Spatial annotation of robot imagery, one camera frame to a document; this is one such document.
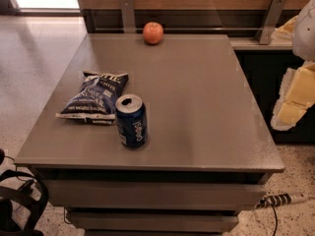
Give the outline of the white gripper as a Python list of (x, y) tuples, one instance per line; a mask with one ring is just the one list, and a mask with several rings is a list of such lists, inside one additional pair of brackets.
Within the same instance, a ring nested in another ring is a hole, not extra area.
[[(272, 40), (291, 40), (295, 56), (315, 61), (315, 0), (272, 33)], [(271, 126), (287, 131), (296, 126), (309, 108), (315, 104), (315, 63), (305, 62), (297, 70), (288, 68), (283, 75)]]

